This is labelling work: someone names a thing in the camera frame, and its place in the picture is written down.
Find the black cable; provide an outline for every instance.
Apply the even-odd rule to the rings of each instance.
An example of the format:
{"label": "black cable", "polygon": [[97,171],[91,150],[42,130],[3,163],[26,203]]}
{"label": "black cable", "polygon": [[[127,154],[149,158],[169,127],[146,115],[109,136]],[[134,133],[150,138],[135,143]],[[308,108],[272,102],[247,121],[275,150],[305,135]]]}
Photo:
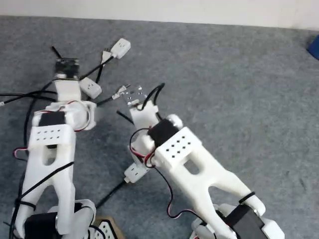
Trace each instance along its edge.
{"label": "black cable", "polygon": [[159,85],[159,89],[158,89],[158,91],[156,91],[156,94],[154,96],[154,100],[153,100],[154,105],[157,105],[158,96],[159,96],[161,90],[164,88],[164,86],[165,86],[165,83],[161,83]]}
{"label": "black cable", "polygon": [[113,196],[119,189],[121,189],[124,185],[126,185],[126,181],[123,180],[120,184],[118,184],[115,188],[113,188],[105,197],[103,197],[97,204],[96,209],[100,208],[103,204],[106,203],[109,198]]}
{"label": "black cable", "polygon": [[[5,225],[7,225],[8,227],[10,227],[10,224],[7,223],[7,222],[3,222],[3,224],[5,224]],[[13,234],[13,237],[14,237],[14,239],[18,239],[18,237],[17,237],[15,234]]]}
{"label": "black cable", "polygon": [[113,97],[110,96],[110,97],[106,98],[105,100],[102,100],[102,101],[96,103],[96,106],[101,106],[101,105],[103,105],[103,104],[105,104],[105,103],[107,103],[107,102],[110,102],[110,101],[112,101],[112,100],[113,100]]}
{"label": "black cable", "polygon": [[[24,97],[32,97],[32,98],[39,98],[39,99],[43,99],[43,100],[56,101],[55,99],[49,98],[49,97],[35,96],[35,94],[37,94],[38,92],[39,91],[33,91],[33,92],[29,92],[29,93],[0,93],[0,96],[17,96],[15,98],[10,99],[10,100],[4,101],[5,104],[12,102],[12,101],[19,100],[19,99],[24,98]],[[43,93],[57,94],[54,91],[44,91]]]}
{"label": "black cable", "polygon": [[90,70],[88,73],[80,76],[79,80],[83,80],[85,77],[88,77],[89,75],[91,75],[93,72],[95,72],[97,69],[99,69],[101,66],[104,66],[105,64],[109,63],[114,57],[111,56],[109,59],[107,59],[106,61],[102,62],[100,65],[94,67],[92,70]]}
{"label": "black cable", "polygon": [[90,225],[89,227],[90,227],[90,228],[94,228],[95,230],[97,230],[97,231],[102,235],[103,239],[106,239],[106,236],[105,236],[104,232],[102,232],[102,230],[99,229],[97,226],[95,226],[95,225]]}
{"label": "black cable", "polygon": [[130,122],[132,125],[134,125],[133,120],[131,120],[128,116],[126,116],[125,114],[123,114],[122,112],[120,112],[119,110],[116,111],[116,113],[120,116],[122,116],[124,119],[126,119],[128,122]]}
{"label": "black cable", "polygon": [[56,55],[57,58],[62,58],[62,56],[60,55],[60,53],[54,46],[51,46],[51,50],[53,51],[53,53]]}
{"label": "black cable", "polygon": [[[55,80],[51,80],[44,87],[42,87],[42,89],[36,93],[36,96],[41,96],[41,94],[52,84],[53,81],[55,81]],[[31,113],[32,113],[32,109],[33,109],[33,107],[34,107],[34,105],[35,105],[37,100],[38,100],[37,98],[34,98],[32,100],[32,102],[31,102],[31,104],[29,106],[29,109],[28,109],[28,111],[26,113],[26,116],[25,116],[24,127],[23,127],[23,146],[25,148],[27,148],[27,129],[28,129],[29,119],[30,119],[30,116],[31,116]]]}
{"label": "black cable", "polygon": [[142,108],[139,109],[140,111],[144,110],[147,102],[150,100],[150,98],[152,97],[152,95],[156,92],[155,96],[154,96],[154,105],[157,104],[157,98],[159,96],[159,93],[161,92],[161,90],[164,88],[165,83],[161,83],[160,85],[156,86],[154,89],[152,89],[152,91],[148,94],[148,96],[145,98]]}
{"label": "black cable", "polygon": [[15,204],[15,208],[14,208],[13,215],[12,215],[12,218],[11,218],[10,230],[9,230],[9,239],[12,239],[12,237],[13,237],[13,227],[14,227],[14,224],[15,224],[16,216],[17,216],[18,211],[19,211],[21,199],[24,198],[30,192],[32,192],[35,188],[40,186],[42,183],[44,183],[45,181],[47,181],[48,179],[53,177],[55,174],[57,174],[58,172],[60,172],[60,171],[62,171],[64,169],[72,166],[73,164],[74,164],[74,162],[70,162],[70,163],[65,164],[62,167],[57,168],[52,173],[48,174],[46,177],[44,177],[39,182],[37,182],[35,185],[33,185],[31,188],[29,188],[27,191],[25,191],[23,194],[18,196],[18,198],[16,199],[17,203]]}
{"label": "black cable", "polygon": [[190,209],[184,209],[182,211],[180,211],[179,213],[177,213],[176,215],[172,216],[170,214],[170,207],[171,207],[171,204],[173,202],[173,189],[171,188],[171,185],[169,184],[168,180],[165,178],[165,176],[155,167],[154,168],[159,174],[160,176],[165,180],[165,182],[167,183],[168,185],[168,188],[169,188],[169,192],[170,192],[170,201],[167,205],[167,209],[166,209],[166,212],[167,212],[167,215],[170,217],[170,218],[173,218],[173,219],[176,219],[178,218],[179,216],[181,216],[183,213],[192,213],[193,215],[197,216],[199,219],[201,219],[204,223],[206,223],[204,221],[203,218],[201,218],[196,212],[190,210]]}
{"label": "black cable", "polygon": [[19,93],[12,93],[12,94],[0,94],[0,96],[18,96],[18,97],[14,97],[12,99],[6,100],[3,103],[4,104],[8,104],[10,102],[22,99],[24,97],[28,97],[28,98],[37,98],[39,100],[46,100],[46,101],[50,101],[50,102],[56,102],[56,99],[50,98],[50,97],[45,97],[45,96],[34,96],[34,95],[29,95],[29,94],[19,94]]}
{"label": "black cable", "polygon": [[100,66],[100,68],[99,68],[98,75],[97,75],[97,77],[96,77],[96,79],[95,79],[95,83],[96,83],[96,84],[98,84],[98,83],[100,82],[103,68],[104,68],[103,66]]}

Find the white plastic part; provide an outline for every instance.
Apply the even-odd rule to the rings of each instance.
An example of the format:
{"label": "white plastic part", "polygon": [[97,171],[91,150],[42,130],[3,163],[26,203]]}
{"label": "white plastic part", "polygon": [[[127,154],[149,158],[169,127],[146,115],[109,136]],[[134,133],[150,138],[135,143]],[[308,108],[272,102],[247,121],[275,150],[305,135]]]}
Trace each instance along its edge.
{"label": "white plastic part", "polygon": [[143,166],[141,163],[137,165],[136,163],[133,163],[130,165],[130,167],[125,170],[124,175],[125,178],[124,180],[127,183],[136,183],[139,181],[147,172],[149,171],[148,168]]}
{"label": "white plastic part", "polygon": [[78,81],[56,80],[54,84],[58,93],[58,101],[81,100],[81,90]]}
{"label": "white plastic part", "polygon": [[183,128],[183,121],[181,121],[181,119],[177,116],[177,115],[169,115],[166,117],[166,119],[168,119],[174,127],[178,128],[178,129],[182,129]]}
{"label": "white plastic part", "polygon": [[[142,111],[131,108],[130,113],[136,129],[149,128],[150,126],[157,124],[159,120],[155,114],[158,111],[158,107],[154,106],[151,101],[146,104]],[[154,142],[152,142],[152,139],[147,137],[146,134],[147,130],[141,130],[137,135],[137,139],[132,143],[132,147],[143,155],[147,155],[151,151],[150,147],[154,147]],[[145,167],[134,154],[131,152],[130,154],[132,155],[134,163],[125,170],[125,181],[136,183],[149,171],[149,169]]]}
{"label": "white plastic part", "polygon": [[111,49],[112,56],[121,59],[131,48],[131,43],[121,38]]}
{"label": "white plastic part", "polygon": [[111,56],[112,56],[112,53],[111,53],[111,52],[103,51],[103,52],[102,52],[102,61],[101,61],[101,63],[103,63],[103,62],[107,61],[108,59],[110,59]]}
{"label": "white plastic part", "polygon": [[[106,239],[116,239],[116,235],[113,234],[112,225],[109,222],[103,221],[99,225],[99,229],[104,233]],[[95,231],[94,239],[103,239],[103,236],[98,232]]]}
{"label": "white plastic part", "polygon": [[262,221],[265,224],[262,230],[269,239],[285,239],[284,232],[275,221],[265,218],[262,218]]}
{"label": "white plastic part", "polygon": [[96,104],[91,101],[70,101],[51,103],[45,108],[45,111],[34,113],[32,125],[38,126],[41,115],[46,111],[63,111],[65,120],[74,130],[90,130],[96,125],[95,121]]}
{"label": "white plastic part", "polygon": [[153,105],[152,101],[148,101],[145,105],[145,108],[142,111],[139,111],[136,108],[131,108],[130,113],[135,128],[149,128],[157,124],[159,122],[158,118],[156,117],[156,113],[158,111],[159,108]]}
{"label": "white plastic part", "polygon": [[[192,174],[184,166],[192,160],[199,173]],[[218,235],[236,239],[233,231],[217,215],[208,192],[210,186],[243,198],[251,190],[232,172],[226,170],[201,144],[201,141],[184,127],[155,151],[154,161],[166,169],[174,182],[192,201],[195,211],[212,226]],[[256,197],[245,202],[259,215],[265,212],[264,204]]]}
{"label": "white plastic part", "polygon": [[[75,203],[82,204],[81,209],[72,216],[72,225],[70,233],[64,235],[62,239],[80,239],[85,238],[90,224],[95,221],[96,208],[94,203],[88,199],[76,200]],[[52,207],[48,213],[57,212],[58,207]]]}
{"label": "white plastic part", "polygon": [[[56,149],[48,149],[47,145],[57,144]],[[32,127],[28,146],[29,158],[22,187],[22,193],[54,170],[74,161],[75,132],[67,124]],[[61,235],[70,233],[74,213],[75,188],[72,182],[73,166],[65,168],[39,185],[23,201],[37,204],[44,189],[53,185],[59,199],[56,222],[57,231]],[[19,235],[24,238],[24,221],[31,216],[33,209],[21,205],[15,222]]]}
{"label": "white plastic part", "polygon": [[88,77],[85,77],[82,81],[80,81],[80,88],[92,99],[97,98],[102,93],[102,88],[99,84],[95,83],[95,81],[92,81]]}

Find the hole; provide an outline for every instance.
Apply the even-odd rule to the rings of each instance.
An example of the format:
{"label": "hole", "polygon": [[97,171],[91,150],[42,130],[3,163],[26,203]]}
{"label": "hole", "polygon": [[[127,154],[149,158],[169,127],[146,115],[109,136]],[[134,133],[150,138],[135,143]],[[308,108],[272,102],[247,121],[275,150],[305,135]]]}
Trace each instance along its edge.
{"label": "hole", "polygon": [[200,172],[199,168],[197,167],[197,165],[191,160],[189,159],[185,164],[184,167],[191,173],[191,174],[198,174]]}
{"label": "hole", "polygon": [[51,165],[52,163],[54,163],[55,158],[48,158],[48,159],[44,159],[44,165],[48,166]]}

